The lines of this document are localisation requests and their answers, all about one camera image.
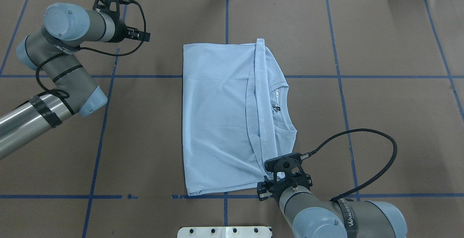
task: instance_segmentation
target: black velcro strap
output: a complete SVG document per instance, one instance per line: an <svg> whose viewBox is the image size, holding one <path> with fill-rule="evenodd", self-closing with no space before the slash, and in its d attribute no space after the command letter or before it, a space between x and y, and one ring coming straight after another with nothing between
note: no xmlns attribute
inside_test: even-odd
<svg viewBox="0 0 464 238"><path fill-rule="evenodd" d="M68 69L67 71L64 71L63 73L59 74L58 76L55 76L55 78L52 79L53 83L55 83L56 81L58 81L58 79L66 76L67 74L69 74L69 73L73 72L74 70L79 69L81 67L83 67L83 66L82 65L73 66L72 68Z"/></svg>
<svg viewBox="0 0 464 238"><path fill-rule="evenodd" d="M341 213L343 215L343 222L345 223L345 229L347 230L348 238L356 238L359 228L353 208L343 198L338 199L337 203L338 206L340 206Z"/></svg>
<svg viewBox="0 0 464 238"><path fill-rule="evenodd" d="M47 104L45 104L39 96L35 95L31 97L29 102L52 128L56 128L60 124L63 124L59 117L48 108Z"/></svg>
<svg viewBox="0 0 464 238"><path fill-rule="evenodd" d="M65 43L61 42L59 39L52 36L50 33L48 33L45 26L42 26L42 35L48 41L48 43L52 44L55 48L61 50L65 54L72 55L79 51L79 48L73 48L71 46L68 46Z"/></svg>

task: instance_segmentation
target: light blue garment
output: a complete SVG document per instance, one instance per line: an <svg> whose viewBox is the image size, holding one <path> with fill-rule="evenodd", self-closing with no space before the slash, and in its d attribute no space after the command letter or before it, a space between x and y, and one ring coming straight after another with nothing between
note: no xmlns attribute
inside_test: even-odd
<svg viewBox="0 0 464 238"><path fill-rule="evenodd" d="M183 151L187 192L256 187L264 162L292 151L288 84L264 40L184 45Z"/></svg>

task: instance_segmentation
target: white mounting plate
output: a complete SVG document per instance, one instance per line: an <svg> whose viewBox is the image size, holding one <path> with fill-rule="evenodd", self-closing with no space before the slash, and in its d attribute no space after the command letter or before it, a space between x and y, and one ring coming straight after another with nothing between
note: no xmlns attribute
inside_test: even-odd
<svg viewBox="0 0 464 238"><path fill-rule="evenodd" d="M272 231L266 226L183 227L177 232L177 238L272 238Z"/></svg>

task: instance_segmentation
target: blue cap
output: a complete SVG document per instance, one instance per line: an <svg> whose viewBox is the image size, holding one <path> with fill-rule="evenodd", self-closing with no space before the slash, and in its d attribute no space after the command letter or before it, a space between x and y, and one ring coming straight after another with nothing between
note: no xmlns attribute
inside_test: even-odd
<svg viewBox="0 0 464 238"><path fill-rule="evenodd" d="M320 208L310 207L301 210L293 220L295 238L347 238L344 223L335 213Z"/></svg>
<svg viewBox="0 0 464 238"><path fill-rule="evenodd" d="M396 238L406 238L407 234L407 225L406 220L403 214L396 208L396 206L387 203L387 202L376 202L376 201L368 201L373 203L378 207L383 214L386 216L388 221L390 221L391 226L393 227L393 231L395 232Z"/></svg>
<svg viewBox="0 0 464 238"><path fill-rule="evenodd" d="M86 103L81 107L81 110L79 110L79 114L86 117L104 106L106 102L108 102L108 98L106 98L105 94L100 89L100 86L97 86L95 91L93 91L87 99Z"/></svg>
<svg viewBox="0 0 464 238"><path fill-rule="evenodd" d="M16 55L18 56L21 63L25 64L26 66L28 66L28 68L32 70L36 70L37 66L31 61L28 52L26 51L26 40L28 39L28 37L29 36L23 39L23 41L21 41L21 43L16 48Z"/></svg>
<svg viewBox="0 0 464 238"><path fill-rule="evenodd" d="M76 4L54 3L43 16L47 31L63 41L82 38L90 27L90 17L85 9Z"/></svg>

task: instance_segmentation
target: light blue shirt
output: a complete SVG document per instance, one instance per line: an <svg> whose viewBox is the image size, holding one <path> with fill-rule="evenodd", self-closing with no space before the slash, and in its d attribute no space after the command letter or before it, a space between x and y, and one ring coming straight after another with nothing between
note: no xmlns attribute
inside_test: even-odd
<svg viewBox="0 0 464 238"><path fill-rule="evenodd" d="M182 135L189 195L256 187L290 153L288 84L263 39L184 45Z"/></svg>

